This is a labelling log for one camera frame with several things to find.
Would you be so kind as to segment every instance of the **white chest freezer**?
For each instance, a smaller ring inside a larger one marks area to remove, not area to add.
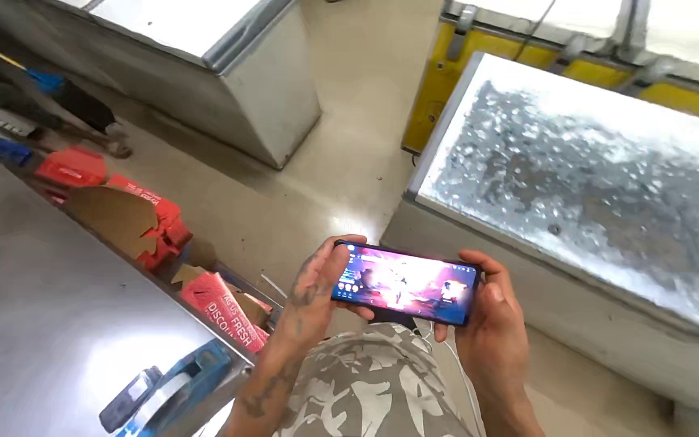
[[[637,8],[620,56],[636,65],[665,57],[670,74],[699,82],[699,2],[638,0]]]
[[[699,118],[476,53],[381,242],[488,253],[527,323],[699,408]]]
[[[297,0],[0,0],[0,28],[278,169],[321,114]]]

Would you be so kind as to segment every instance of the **freezer lid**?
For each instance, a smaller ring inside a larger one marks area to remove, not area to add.
[[[215,338],[0,166],[0,435],[107,436],[132,378]]]
[[[205,66],[204,55],[249,44],[291,1],[102,0],[85,9],[102,25]]]
[[[638,11],[621,57],[638,65],[671,57],[673,74],[699,82],[699,2],[638,0]]]
[[[479,7],[476,22],[529,35],[550,4],[551,0],[461,0],[447,2],[444,12],[460,15],[465,5],[475,5]],[[621,43],[630,12],[631,0],[557,0],[534,36],[565,45],[574,35],[586,35],[590,39],[587,51],[596,52],[604,49],[608,41]]]
[[[405,196],[699,326],[699,118],[476,54]]]

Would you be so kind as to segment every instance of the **charging cable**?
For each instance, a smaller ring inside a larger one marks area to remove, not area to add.
[[[422,335],[422,331],[419,328],[417,328],[417,331],[420,335]],[[422,340],[424,340],[426,343],[430,345],[431,351],[433,350],[433,345],[428,340],[428,337],[430,337],[433,334],[433,331],[433,322],[430,322],[430,331],[428,331],[428,334],[422,336]],[[443,344],[446,345],[447,348],[449,348],[449,352],[452,353],[455,363],[458,363],[458,367],[460,368],[460,374],[463,377],[463,384],[465,384],[465,392],[468,394],[468,402],[471,403],[471,411],[474,413],[474,423],[476,423],[476,430],[479,433],[480,437],[485,437],[485,435],[481,432],[481,425],[479,423],[479,411],[476,407],[479,404],[479,400],[474,399],[473,393],[471,392],[471,381],[468,379],[468,375],[465,373],[463,365],[460,363],[458,353],[456,353],[454,349],[452,349],[452,346],[449,344],[449,342],[445,341]]]

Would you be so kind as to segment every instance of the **tiled floor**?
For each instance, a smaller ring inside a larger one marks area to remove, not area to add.
[[[264,291],[286,288],[327,235],[378,240],[412,173],[399,149],[441,0],[303,0],[325,114],[281,172],[130,100],[103,93],[128,122],[134,155],[114,170],[182,207],[193,255],[227,263]],[[337,313],[333,333],[360,320]],[[548,435],[670,435],[655,394],[529,329],[529,394]],[[466,422],[459,371],[434,351]]]

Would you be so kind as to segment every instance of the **smartphone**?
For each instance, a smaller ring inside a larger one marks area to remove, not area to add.
[[[465,326],[481,269],[461,261],[417,257],[369,244],[337,241],[349,263],[332,299]]]

